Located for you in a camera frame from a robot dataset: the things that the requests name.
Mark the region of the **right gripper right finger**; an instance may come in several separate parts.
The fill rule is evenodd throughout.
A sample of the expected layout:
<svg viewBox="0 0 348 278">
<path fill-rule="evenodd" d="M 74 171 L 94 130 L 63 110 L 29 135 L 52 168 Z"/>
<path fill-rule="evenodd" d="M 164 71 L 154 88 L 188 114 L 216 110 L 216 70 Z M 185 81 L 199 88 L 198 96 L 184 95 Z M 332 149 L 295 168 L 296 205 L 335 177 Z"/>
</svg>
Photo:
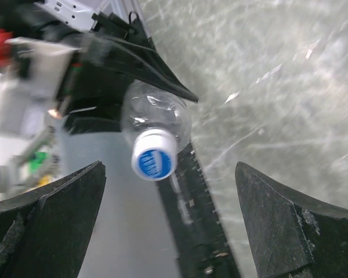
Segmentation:
<svg viewBox="0 0 348 278">
<path fill-rule="evenodd" d="M 348 277 L 348 209 L 244 162 L 235 183 L 258 277 Z"/>
</svg>

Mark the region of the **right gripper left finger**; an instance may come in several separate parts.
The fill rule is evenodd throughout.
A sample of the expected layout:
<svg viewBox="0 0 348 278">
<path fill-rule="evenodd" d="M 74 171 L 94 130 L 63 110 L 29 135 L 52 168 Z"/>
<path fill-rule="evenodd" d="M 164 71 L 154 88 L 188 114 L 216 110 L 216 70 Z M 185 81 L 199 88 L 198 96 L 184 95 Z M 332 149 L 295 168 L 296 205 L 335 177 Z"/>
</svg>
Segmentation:
<svg viewBox="0 0 348 278">
<path fill-rule="evenodd" d="M 97 161 L 0 201 L 0 277 L 77 277 L 105 184 Z"/>
</svg>

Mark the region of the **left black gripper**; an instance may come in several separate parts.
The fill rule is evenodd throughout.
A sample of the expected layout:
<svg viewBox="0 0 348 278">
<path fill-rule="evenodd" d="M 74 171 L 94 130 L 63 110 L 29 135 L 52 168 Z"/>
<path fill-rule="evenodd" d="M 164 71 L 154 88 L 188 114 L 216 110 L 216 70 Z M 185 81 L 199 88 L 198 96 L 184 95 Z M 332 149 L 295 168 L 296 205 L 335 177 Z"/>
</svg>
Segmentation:
<svg viewBox="0 0 348 278">
<path fill-rule="evenodd" d="M 120 106 L 135 79 L 189 101 L 199 100 L 154 49 L 114 36 L 85 34 L 82 50 L 72 54 L 56 94 L 56 111 L 66 116 L 78 109 Z M 120 133 L 121 127 L 115 119 L 71 114 L 63 130 L 70 135 Z"/>
</svg>

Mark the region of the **clear bottle white cap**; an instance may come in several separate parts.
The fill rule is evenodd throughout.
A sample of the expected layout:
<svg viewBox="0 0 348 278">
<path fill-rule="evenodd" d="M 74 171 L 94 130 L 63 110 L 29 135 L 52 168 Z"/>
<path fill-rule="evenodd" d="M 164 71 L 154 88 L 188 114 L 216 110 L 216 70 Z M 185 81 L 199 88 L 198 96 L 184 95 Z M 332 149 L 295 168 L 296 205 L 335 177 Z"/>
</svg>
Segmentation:
<svg viewBox="0 0 348 278">
<path fill-rule="evenodd" d="M 170 132 L 180 152 L 190 141 L 191 115 L 180 97 L 142 81 L 134 81 L 123 100 L 121 130 L 128 144 L 133 146 L 138 135 L 148 129 Z"/>
</svg>

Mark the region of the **white blue bottle cap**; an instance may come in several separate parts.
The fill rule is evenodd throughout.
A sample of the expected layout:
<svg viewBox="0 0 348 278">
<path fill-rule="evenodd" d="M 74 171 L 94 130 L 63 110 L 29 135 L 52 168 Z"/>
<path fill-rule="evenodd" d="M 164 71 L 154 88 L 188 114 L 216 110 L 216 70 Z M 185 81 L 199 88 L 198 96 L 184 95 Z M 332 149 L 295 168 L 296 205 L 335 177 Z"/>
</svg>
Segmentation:
<svg viewBox="0 0 348 278">
<path fill-rule="evenodd" d="M 144 180 L 164 180 L 176 169 L 177 151 L 177 141 L 170 132 L 164 129 L 147 129 L 135 139 L 132 168 Z"/>
</svg>

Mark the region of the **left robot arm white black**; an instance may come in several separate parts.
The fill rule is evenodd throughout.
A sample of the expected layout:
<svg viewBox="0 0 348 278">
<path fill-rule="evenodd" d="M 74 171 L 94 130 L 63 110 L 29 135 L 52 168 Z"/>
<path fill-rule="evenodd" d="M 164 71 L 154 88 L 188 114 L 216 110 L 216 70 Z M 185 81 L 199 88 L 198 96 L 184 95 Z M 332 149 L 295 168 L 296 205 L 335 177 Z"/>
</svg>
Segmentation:
<svg viewBox="0 0 348 278">
<path fill-rule="evenodd" d="M 134 81 L 198 101 L 157 53 L 137 1 L 0 1 L 0 66 L 13 57 L 28 78 L 35 59 L 5 45 L 16 37 L 76 48 L 55 94 L 70 134 L 119 132 L 122 100 Z"/>
</svg>

